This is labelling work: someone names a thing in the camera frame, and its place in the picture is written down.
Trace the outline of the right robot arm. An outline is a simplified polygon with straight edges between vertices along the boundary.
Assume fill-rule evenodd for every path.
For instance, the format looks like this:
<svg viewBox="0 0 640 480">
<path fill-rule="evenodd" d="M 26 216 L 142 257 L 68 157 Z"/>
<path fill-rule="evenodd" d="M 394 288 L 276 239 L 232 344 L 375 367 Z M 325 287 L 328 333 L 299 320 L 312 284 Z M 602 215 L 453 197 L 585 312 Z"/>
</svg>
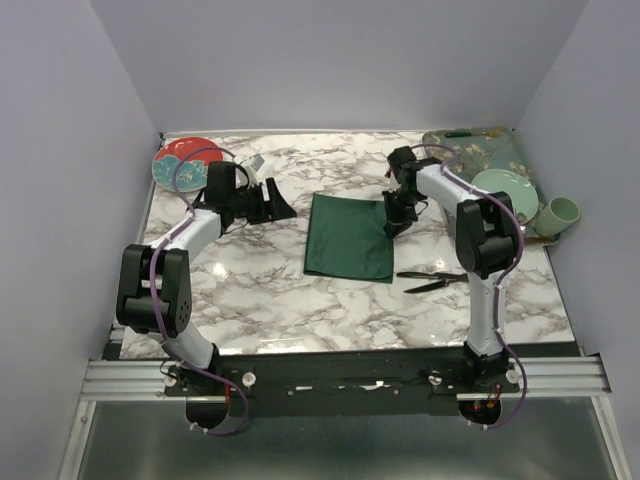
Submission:
<svg viewBox="0 0 640 480">
<path fill-rule="evenodd" d="M 509 364 L 503 287 L 524 247 L 511 198 L 474 187 L 454 175 L 446 161 L 417 158 L 409 146 L 393 150 L 387 163 L 387 177 L 394 182 L 394 188 L 383 193 L 388 238 L 418 220 L 415 205 L 421 200 L 434 200 L 455 219 L 455 251 L 467 273 L 471 306 L 460 379 L 467 389 L 483 391 Z"/>
</svg>

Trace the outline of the dark green cloth napkin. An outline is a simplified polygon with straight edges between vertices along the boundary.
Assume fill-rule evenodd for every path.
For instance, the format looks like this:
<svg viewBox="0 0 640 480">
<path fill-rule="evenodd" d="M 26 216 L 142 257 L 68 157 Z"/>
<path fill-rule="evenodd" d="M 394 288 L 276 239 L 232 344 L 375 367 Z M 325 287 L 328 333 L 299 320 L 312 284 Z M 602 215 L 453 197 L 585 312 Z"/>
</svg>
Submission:
<svg viewBox="0 0 640 480">
<path fill-rule="evenodd" d="M 386 236 L 384 203 L 315 194 L 303 273 L 391 283 L 394 245 Z"/>
</svg>

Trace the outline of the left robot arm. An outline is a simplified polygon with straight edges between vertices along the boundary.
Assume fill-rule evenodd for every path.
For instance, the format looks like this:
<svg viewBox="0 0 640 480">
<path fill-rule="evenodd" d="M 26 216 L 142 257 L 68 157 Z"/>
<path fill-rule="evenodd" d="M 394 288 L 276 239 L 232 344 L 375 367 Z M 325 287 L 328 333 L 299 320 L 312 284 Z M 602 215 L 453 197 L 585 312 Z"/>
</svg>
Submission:
<svg viewBox="0 0 640 480">
<path fill-rule="evenodd" d="M 191 322 L 190 264 L 237 219 L 257 225 L 296 216 L 274 179 L 260 182 L 250 167 L 231 161 L 211 163 L 206 186 L 176 226 L 150 244 L 125 248 L 116 320 L 155 339 L 188 368 L 187 382 L 197 393 L 214 393 L 222 380 L 218 349 Z"/>
</svg>

